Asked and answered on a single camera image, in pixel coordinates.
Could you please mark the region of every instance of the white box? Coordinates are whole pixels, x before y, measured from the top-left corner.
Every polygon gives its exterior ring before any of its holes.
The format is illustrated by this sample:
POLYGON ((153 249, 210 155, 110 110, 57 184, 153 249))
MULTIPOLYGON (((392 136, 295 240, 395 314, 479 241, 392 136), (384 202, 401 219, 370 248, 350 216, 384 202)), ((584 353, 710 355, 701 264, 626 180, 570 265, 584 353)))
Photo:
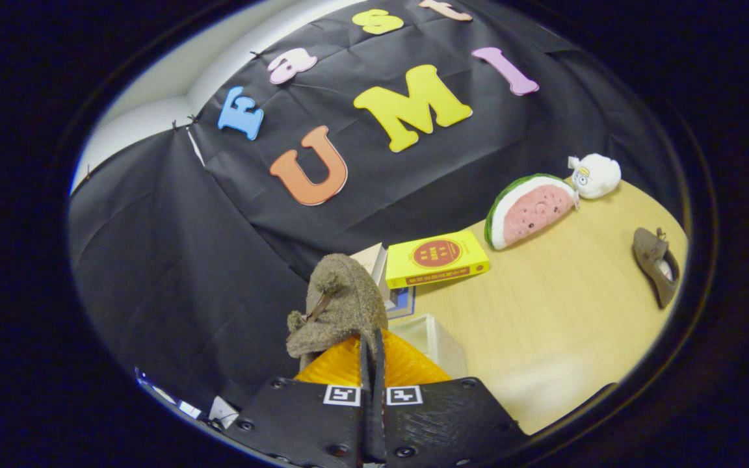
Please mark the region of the white box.
POLYGON ((461 379, 467 376, 467 356, 464 355, 464 349, 435 317, 424 314, 408 322, 389 324, 389 331, 424 353, 450 378, 461 379))

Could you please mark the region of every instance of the orange letter u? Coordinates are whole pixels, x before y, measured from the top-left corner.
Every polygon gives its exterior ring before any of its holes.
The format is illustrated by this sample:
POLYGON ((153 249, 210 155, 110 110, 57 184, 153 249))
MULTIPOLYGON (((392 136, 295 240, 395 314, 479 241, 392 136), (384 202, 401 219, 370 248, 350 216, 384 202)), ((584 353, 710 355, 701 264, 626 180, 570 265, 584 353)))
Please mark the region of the orange letter u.
POLYGON ((303 137, 302 145, 305 148, 314 148, 317 156, 328 169, 328 177, 322 183, 315 184, 310 181, 300 164, 296 162, 295 150, 286 151, 274 161, 270 166, 270 174, 282 179, 282 183, 294 199, 312 207, 312 205, 320 205, 342 190, 348 179, 348 168, 342 156, 339 156, 334 145, 328 140, 328 128, 325 125, 309 131, 303 137))

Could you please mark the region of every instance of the brown shoe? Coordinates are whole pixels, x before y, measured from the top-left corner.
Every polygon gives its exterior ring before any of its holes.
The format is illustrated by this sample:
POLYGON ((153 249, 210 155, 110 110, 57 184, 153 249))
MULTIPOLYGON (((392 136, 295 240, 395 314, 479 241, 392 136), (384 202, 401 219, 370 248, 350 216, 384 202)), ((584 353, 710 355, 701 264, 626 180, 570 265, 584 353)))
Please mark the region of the brown shoe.
POLYGON ((657 303, 661 308, 666 307, 675 296, 681 272, 672 252, 669 252, 669 242, 661 228, 657 228, 657 236, 643 229, 637 228, 634 234, 632 249, 640 269, 654 282, 657 291, 657 303))

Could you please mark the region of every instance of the red circle label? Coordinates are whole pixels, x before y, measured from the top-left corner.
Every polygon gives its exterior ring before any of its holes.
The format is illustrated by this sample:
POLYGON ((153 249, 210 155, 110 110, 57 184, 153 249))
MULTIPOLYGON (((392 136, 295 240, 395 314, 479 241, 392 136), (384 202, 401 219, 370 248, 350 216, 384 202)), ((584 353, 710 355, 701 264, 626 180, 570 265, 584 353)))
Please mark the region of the red circle label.
POLYGON ((419 267, 440 268, 454 263, 461 257, 461 247, 445 239, 430 240, 417 246, 412 252, 412 260, 419 267))

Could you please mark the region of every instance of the watermelon plush toy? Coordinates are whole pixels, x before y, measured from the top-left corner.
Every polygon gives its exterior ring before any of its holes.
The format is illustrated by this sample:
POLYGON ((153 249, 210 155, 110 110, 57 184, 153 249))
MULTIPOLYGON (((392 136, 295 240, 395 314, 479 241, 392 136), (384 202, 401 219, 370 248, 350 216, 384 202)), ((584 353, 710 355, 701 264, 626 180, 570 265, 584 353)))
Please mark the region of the watermelon plush toy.
POLYGON ((484 223, 484 239, 494 250, 553 224, 579 205, 576 190, 559 177, 534 174, 502 190, 484 223))

